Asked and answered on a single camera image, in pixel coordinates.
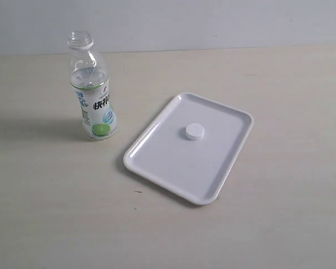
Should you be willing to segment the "white bottle cap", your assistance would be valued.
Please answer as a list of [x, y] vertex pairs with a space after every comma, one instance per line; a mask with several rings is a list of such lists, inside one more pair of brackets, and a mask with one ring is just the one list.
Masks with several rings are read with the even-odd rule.
[[191, 123], [185, 127], [185, 136], [191, 141], [198, 141], [204, 137], [205, 129], [201, 124]]

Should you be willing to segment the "clear plastic drink bottle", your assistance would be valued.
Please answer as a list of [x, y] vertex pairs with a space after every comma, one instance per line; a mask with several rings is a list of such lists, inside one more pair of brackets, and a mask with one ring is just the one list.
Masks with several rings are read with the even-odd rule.
[[83, 127], [90, 138], [107, 139], [115, 133], [118, 121], [110, 104], [106, 62], [87, 31], [70, 33], [68, 47], [70, 84], [80, 102]]

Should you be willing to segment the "white rectangular plastic tray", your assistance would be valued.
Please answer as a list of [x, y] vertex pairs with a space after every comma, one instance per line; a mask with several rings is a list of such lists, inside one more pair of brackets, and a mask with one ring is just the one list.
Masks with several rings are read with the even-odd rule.
[[[185, 127], [201, 124], [204, 137], [191, 141]], [[149, 182], [203, 206], [223, 187], [253, 127], [242, 110], [182, 92], [127, 149], [124, 166]]]

